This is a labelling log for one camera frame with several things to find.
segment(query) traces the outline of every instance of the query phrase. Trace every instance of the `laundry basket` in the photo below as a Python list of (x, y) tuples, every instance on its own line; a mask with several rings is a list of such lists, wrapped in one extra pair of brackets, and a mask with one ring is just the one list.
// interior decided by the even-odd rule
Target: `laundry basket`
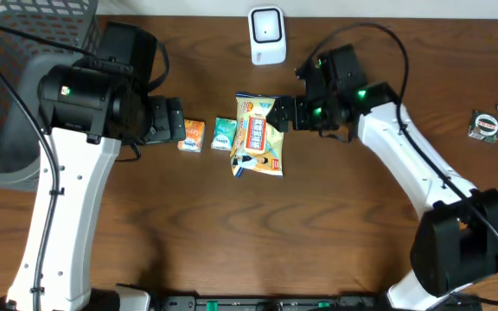
[[(97, 0), (0, 0), (0, 24), (91, 52), (99, 44)], [(0, 71), (41, 122), (37, 86), (57, 64), (81, 55), (0, 31)], [(40, 147), (33, 129), (0, 80), (0, 187), (34, 191)]]

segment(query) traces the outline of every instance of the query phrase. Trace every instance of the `white rectangular device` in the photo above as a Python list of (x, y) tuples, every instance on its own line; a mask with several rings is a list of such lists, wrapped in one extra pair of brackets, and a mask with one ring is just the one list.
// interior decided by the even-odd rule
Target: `white rectangular device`
[(278, 64), (285, 60), (284, 13), (277, 6), (252, 9), (248, 15), (251, 59), (255, 65)]

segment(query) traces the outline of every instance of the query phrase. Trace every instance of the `chip bag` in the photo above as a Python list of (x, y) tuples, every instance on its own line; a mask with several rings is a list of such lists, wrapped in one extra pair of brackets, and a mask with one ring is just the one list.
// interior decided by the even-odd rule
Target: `chip bag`
[(238, 129), (230, 152), (233, 175), (244, 169), (282, 176), (284, 133), (266, 123), (275, 98), (237, 94)]

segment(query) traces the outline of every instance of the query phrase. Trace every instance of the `white wall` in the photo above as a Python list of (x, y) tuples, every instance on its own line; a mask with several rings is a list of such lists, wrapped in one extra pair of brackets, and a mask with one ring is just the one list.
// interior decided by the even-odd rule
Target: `white wall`
[(498, 19), (498, 0), (99, 0), (98, 14), (245, 16), (270, 3), (286, 16)]

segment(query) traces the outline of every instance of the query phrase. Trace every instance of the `wood grain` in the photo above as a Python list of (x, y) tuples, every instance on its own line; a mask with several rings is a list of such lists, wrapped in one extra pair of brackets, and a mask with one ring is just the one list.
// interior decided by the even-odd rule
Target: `wood grain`
[[(207, 137), (200, 155), (166, 144), (143, 148), (139, 162), (115, 164), (93, 244), (93, 286), (333, 295), (385, 290), (410, 269), (415, 212), (360, 143), (290, 132), (284, 178), (245, 172), (238, 180), (228, 154), (210, 149), (214, 119), (235, 117), (236, 91), (302, 94), (293, 68), (327, 33), (354, 20), (288, 18), (286, 62), (255, 67), (245, 18), (112, 19), (138, 24), (166, 43), (170, 74), (156, 93), (183, 98), (184, 114), (207, 122)], [(100, 25), (108, 20), (100, 17)], [(461, 175), (480, 189), (498, 189), (498, 143), (466, 136), (474, 109), (496, 112), (498, 21), (377, 22), (406, 44), (411, 75), (405, 103), (416, 125)], [(329, 47), (349, 42), (369, 80), (400, 87), (402, 60), (387, 37), (355, 30)], [(154, 75), (160, 71), (157, 60)], [(34, 197), (0, 190), (0, 295), (20, 263)], [(498, 276), (472, 290), (498, 298)]]

